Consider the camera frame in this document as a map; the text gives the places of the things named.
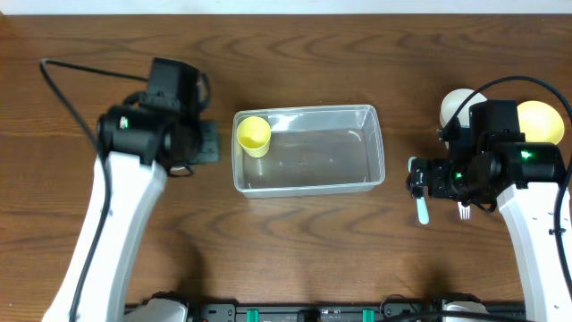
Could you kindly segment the yellow plastic cup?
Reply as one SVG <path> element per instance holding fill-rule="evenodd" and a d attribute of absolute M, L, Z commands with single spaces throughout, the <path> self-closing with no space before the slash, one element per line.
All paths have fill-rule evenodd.
<path fill-rule="evenodd" d="M 263 157 L 270 148 L 272 129 L 262 117 L 249 116 L 239 124 L 236 137 L 248 155 Z"/>

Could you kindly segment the white plastic bowl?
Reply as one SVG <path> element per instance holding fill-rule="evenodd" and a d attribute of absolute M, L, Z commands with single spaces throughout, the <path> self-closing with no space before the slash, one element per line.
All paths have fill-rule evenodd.
<path fill-rule="evenodd" d="M 455 89 L 443 99 L 440 111 L 440 123 L 442 127 L 446 126 L 458 109 L 458 106 L 473 92 L 474 91 L 472 89 Z M 469 128 L 470 126 L 469 108 L 474 104 L 478 104 L 486 100 L 487 98 L 483 94 L 477 93 L 463 107 L 462 111 L 458 115 L 459 123 L 462 128 Z"/>

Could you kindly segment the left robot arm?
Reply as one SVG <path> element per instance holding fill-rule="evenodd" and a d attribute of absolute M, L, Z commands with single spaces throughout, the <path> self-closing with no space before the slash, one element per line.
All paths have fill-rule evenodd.
<path fill-rule="evenodd" d="M 113 106 L 97 124 L 88 211 L 45 321 L 185 321 L 189 303 L 173 292 L 126 308 L 142 236 L 172 170 L 220 158 L 218 125 L 197 114 Z"/>

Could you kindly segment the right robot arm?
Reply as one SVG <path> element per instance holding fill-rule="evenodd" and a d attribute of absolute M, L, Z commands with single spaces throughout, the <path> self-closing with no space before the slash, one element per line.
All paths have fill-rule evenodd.
<path fill-rule="evenodd" d="M 571 296 L 562 265 L 571 259 L 570 195 L 562 184 L 565 166 L 551 143 L 497 141 L 448 159 L 411 157 L 407 186 L 419 219 L 428 222 L 425 198 L 461 206 L 490 204 L 508 229 L 533 321 L 569 321 Z"/>

